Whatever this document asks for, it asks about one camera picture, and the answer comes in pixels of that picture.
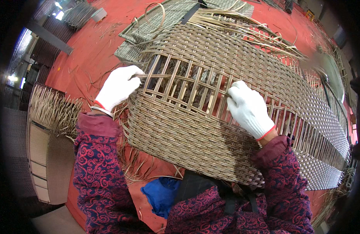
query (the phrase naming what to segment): person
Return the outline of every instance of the person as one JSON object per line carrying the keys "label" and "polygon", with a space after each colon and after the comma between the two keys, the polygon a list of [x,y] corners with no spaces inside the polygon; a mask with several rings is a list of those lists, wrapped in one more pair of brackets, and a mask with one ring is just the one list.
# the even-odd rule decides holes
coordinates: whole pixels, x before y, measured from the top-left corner
{"label": "person", "polygon": [[[154,233],[138,218],[116,155],[121,132],[109,116],[139,87],[137,74],[144,73],[136,66],[112,71],[93,110],[78,116],[73,185],[87,233]],[[299,175],[291,140],[276,133],[262,96],[243,81],[234,82],[228,94],[233,118],[263,146],[251,160],[265,188],[236,198],[221,180],[186,170],[165,233],[313,233],[307,180]]]}

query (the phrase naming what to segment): red and blue patterned sleeve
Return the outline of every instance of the red and blue patterned sleeve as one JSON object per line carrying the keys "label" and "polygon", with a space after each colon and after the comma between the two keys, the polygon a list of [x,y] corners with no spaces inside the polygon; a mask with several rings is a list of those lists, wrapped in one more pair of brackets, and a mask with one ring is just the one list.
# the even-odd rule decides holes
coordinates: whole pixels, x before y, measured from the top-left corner
{"label": "red and blue patterned sleeve", "polygon": [[119,166],[119,131],[108,116],[80,113],[76,125],[75,176],[78,207],[86,214],[87,233],[152,233],[139,220]]}
{"label": "red and blue patterned sleeve", "polygon": [[252,158],[265,179],[267,220],[270,230],[313,233],[309,197],[304,193],[307,180],[287,136],[272,139]]}

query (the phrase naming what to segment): white work glove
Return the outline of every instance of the white work glove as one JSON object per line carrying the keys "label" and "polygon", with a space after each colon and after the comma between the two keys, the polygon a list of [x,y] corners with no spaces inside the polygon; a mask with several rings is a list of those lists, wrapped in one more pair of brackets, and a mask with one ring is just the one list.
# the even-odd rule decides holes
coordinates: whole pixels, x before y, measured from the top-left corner
{"label": "white work glove", "polygon": [[134,65],[113,70],[95,98],[95,103],[111,112],[116,105],[126,100],[140,86],[140,78],[131,78],[138,74],[145,73]]}
{"label": "white work glove", "polygon": [[266,103],[257,91],[249,89],[245,82],[237,81],[229,88],[228,94],[232,97],[227,98],[227,104],[233,118],[255,139],[261,140],[274,129]]}

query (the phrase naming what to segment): blue cloth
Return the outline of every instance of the blue cloth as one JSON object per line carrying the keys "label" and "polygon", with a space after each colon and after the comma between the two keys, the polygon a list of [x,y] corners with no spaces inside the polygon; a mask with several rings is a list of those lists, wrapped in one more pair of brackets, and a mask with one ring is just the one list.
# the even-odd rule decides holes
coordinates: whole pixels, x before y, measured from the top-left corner
{"label": "blue cloth", "polygon": [[181,180],[159,177],[142,187],[141,192],[146,195],[152,205],[152,212],[167,219],[180,184]]}

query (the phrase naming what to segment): ceiling light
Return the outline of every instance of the ceiling light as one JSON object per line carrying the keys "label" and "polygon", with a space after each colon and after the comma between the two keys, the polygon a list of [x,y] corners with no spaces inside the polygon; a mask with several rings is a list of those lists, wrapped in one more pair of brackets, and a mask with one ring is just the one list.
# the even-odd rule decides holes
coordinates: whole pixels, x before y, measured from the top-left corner
{"label": "ceiling light", "polygon": [[23,77],[23,80],[21,80],[21,85],[20,85],[20,89],[23,89],[24,83],[26,82],[26,78]]}
{"label": "ceiling light", "polygon": [[64,15],[64,12],[63,12],[63,11],[60,11],[60,12],[58,13],[58,15],[56,16],[56,19],[62,20],[63,15]]}
{"label": "ceiling light", "polygon": [[17,80],[18,80],[18,78],[17,78],[17,77],[14,77],[14,76],[9,76],[8,78],[9,78],[9,80],[11,80],[11,81],[17,81]]}
{"label": "ceiling light", "polygon": [[56,2],[56,6],[59,7],[60,9],[63,9],[63,7],[61,7],[61,5],[58,2]]}

